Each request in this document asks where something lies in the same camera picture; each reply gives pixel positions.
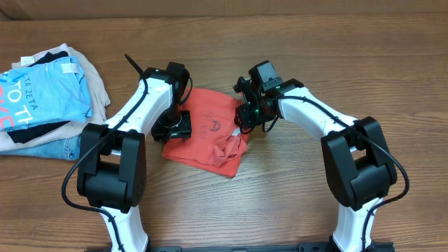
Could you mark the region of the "red printed t-shirt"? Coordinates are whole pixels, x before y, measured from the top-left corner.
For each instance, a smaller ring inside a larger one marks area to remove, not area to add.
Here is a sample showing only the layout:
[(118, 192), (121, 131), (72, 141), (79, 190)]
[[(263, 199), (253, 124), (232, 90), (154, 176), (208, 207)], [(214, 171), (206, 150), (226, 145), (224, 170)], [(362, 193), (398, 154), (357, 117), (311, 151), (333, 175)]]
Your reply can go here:
[(237, 174), (249, 137), (235, 125), (235, 109), (242, 103), (222, 92), (193, 89), (183, 108), (190, 112), (189, 139), (170, 139), (162, 156), (168, 160), (226, 177)]

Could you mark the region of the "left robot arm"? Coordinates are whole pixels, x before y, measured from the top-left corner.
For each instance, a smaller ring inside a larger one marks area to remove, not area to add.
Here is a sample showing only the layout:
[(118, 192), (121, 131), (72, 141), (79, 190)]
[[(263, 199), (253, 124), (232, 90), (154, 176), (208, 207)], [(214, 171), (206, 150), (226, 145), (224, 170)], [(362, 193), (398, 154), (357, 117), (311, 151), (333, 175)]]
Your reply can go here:
[(139, 203), (146, 188), (146, 136), (166, 143), (192, 134), (189, 111), (181, 110), (193, 88), (183, 64), (140, 73), (131, 99), (102, 125), (80, 136), (77, 191), (105, 221), (111, 251), (146, 251)]

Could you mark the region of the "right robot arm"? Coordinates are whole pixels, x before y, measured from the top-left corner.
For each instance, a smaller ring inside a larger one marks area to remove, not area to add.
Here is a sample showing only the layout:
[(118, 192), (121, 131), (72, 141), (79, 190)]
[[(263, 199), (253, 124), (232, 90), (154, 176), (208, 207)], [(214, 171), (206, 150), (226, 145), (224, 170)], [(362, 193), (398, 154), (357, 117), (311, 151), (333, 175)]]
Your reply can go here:
[(377, 211), (397, 172), (379, 123), (358, 120), (315, 98), (298, 80), (266, 83), (240, 77), (234, 91), (244, 96), (234, 122), (248, 134), (282, 118), (321, 142), (327, 184), (339, 202), (337, 227), (328, 242), (301, 243), (299, 251), (394, 251), (370, 233)]

